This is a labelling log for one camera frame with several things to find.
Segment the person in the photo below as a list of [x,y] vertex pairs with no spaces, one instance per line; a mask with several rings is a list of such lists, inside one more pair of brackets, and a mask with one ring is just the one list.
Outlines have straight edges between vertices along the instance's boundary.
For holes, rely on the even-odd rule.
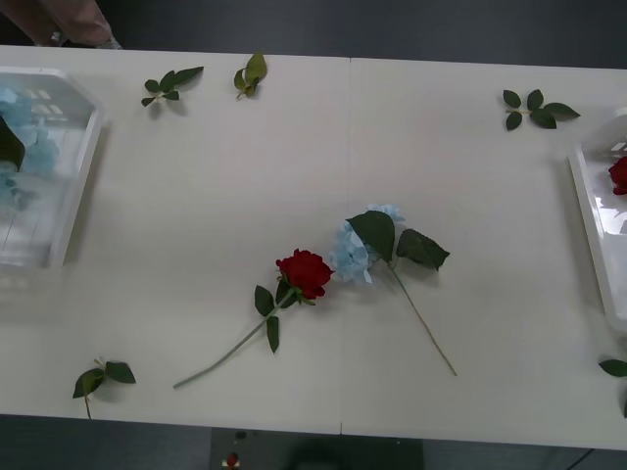
[[38,46],[69,39],[98,49],[121,49],[96,0],[0,0],[0,13]]

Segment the small red object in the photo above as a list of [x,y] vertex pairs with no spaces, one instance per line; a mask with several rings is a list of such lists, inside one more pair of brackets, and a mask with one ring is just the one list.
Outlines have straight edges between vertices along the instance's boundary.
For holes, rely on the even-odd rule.
[[234,468],[237,462],[239,462],[239,457],[235,452],[231,453],[226,459],[226,465],[228,465],[228,468]]
[[609,176],[616,185],[614,194],[617,196],[627,194],[627,157],[623,157],[609,169]]

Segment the leaf sprig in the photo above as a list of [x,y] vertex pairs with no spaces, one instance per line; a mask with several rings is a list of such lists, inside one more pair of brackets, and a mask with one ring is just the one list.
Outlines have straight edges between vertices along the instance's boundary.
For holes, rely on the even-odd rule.
[[240,92],[237,95],[239,101],[242,96],[248,98],[255,96],[257,86],[267,75],[267,64],[265,63],[264,55],[261,52],[253,54],[250,58],[245,69],[240,69],[233,78],[235,88]]
[[510,109],[506,110],[509,116],[506,119],[507,130],[514,130],[522,123],[522,115],[529,115],[538,126],[545,129],[556,129],[558,120],[570,120],[581,115],[562,103],[548,103],[542,107],[545,101],[540,90],[534,90],[527,97],[527,110],[521,111],[520,97],[510,90],[503,90],[503,100]]
[[442,264],[444,264],[444,261],[450,253],[430,238],[425,237],[411,228],[408,228],[403,231],[401,237],[399,238],[399,243],[396,248],[396,259],[394,259],[396,229],[394,226],[394,220],[390,217],[390,215],[381,211],[367,211],[366,213],[349,218],[347,221],[351,224],[362,241],[369,245],[376,253],[379,254],[381,259],[385,261],[387,267],[392,272],[394,279],[399,283],[403,293],[410,301],[413,311],[415,311],[418,315],[418,319],[422,323],[422,326],[424,326],[424,329],[429,335],[433,346],[435,346],[438,353],[440,353],[440,356],[445,360],[451,370],[451,373],[457,376],[458,373],[455,371],[455,368],[442,351],[442,348],[440,348],[440,345],[438,345],[438,342],[435,340],[435,337],[433,336],[433,333],[431,333],[427,323],[424,321],[424,318],[422,318],[422,315],[418,312],[418,309],[413,303],[410,294],[396,270],[398,260],[401,258],[407,258],[416,264],[421,264],[428,269],[435,269],[437,271],[440,267],[442,267]]
[[89,409],[88,396],[98,390],[105,380],[111,379],[122,384],[136,383],[135,376],[127,363],[108,360],[103,364],[98,359],[94,359],[94,362],[98,364],[98,367],[80,374],[80,377],[74,384],[74,393],[72,395],[73,399],[83,398],[85,400],[89,419],[91,419],[91,411]]
[[144,87],[155,96],[144,98],[141,100],[141,104],[146,108],[153,102],[159,102],[161,98],[178,101],[180,94],[176,87],[190,82],[204,69],[204,67],[196,67],[179,71],[170,70],[160,81],[154,79],[147,80],[144,83]]

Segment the stem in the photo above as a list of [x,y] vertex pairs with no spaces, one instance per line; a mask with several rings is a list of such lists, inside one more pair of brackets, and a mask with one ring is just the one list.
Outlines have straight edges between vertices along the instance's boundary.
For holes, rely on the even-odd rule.
[[390,268],[390,270],[392,271],[392,274],[394,275],[395,279],[397,280],[397,282],[399,283],[399,285],[401,286],[401,289],[403,289],[403,292],[405,293],[406,297],[408,298],[408,300],[410,301],[411,307],[413,308],[413,311],[415,311],[415,313],[418,315],[418,318],[420,319],[420,322],[422,323],[422,326],[424,326],[424,329],[427,330],[427,334],[429,335],[429,338],[431,338],[431,343],[433,343],[433,346],[436,347],[436,349],[438,350],[438,353],[440,353],[440,356],[446,360],[447,365],[449,366],[449,368],[451,369],[451,372],[453,372],[453,375],[455,375],[456,377],[458,376],[458,374],[455,371],[455,368],[453,367],[453,365],[451,364],[451,362],[449,361],[449,359],[447,358],[447,356],[444,354],[444,352],[442,351],[442,349],[440,348],[440,346],[438,345],[438,342],[435,341],[435,338],[433,336],[433,333],[431,333],[431,330],[429,329],[429,327],[427,326],[426,322],[424,321],[424,319],[422,318],[422,315],[418,312],[418,309],[415,307],[415,305],[413,304],[413,300],[410,297],[410,294],[408,293],[408,290],[405,288],[405,285],[403,284],[403,281],[401,281],[401,278],[399,277],[399,275],[396,273],[396,271],[394,270],[394,268],[392,267],[392,265],[388,264],[388,267]]
[[244,346],[244,344],[250,340],[255,333],[257,333],[266,323],[268,320],[270,320],[273,316],[275,316],[278,311],[281,309],[281,307],[283,306],[283,304],[285,304],[296,292],[296,290],[294,288],[291,288],[289,291],[287,291],[287,294],[285,294],[285,297],[283,297],[283,299],[281,299],[281,302],[279,302],[276,307],[274,308],[273,311],[271,311],[263,320],[262,322],[257,325],[253,331],[251,331],[248,335],[246,335],[246,337],[240,341],[235,348],[233,348],[231,351],[227,352],[223,357],[221,357],[218,361],[216,361],[213,365],[211,365],[210,367],[207,367],[205,370],[201,370],[200,372],[198,372],[197,374],[192,375],[191,377],[188,377],[185,380],[182,380],[180,382],[178,382],[177,384],[174,384],[174,388],[175,389],[180,389],[183,385],[187,385],[190,382],[193,382],[196,379],[199,379],[200,377],[209,374],[210,372],[212,372],[213,370],[217,369],[218,367],[220,367],[222,365],[223,362],[225,362],[227,359],[229,359],[232,355],[235,354],[235,352],[237,350],[239,350],[242,346]]
[[87,407],[87,416],[89,417],[89,419],[91,419],[91,411],[89,410],[89,399],[87,398],[87,395],[83,395],[83,397],[85,398],[85,406]]

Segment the red flower in tray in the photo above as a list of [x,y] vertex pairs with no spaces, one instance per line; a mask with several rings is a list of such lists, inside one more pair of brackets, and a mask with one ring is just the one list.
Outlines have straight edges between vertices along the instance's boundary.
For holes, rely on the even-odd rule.
[[614,194],[618,196],[627,194],[627,157],[623,157],[609,169],[609,176],[616,185]]

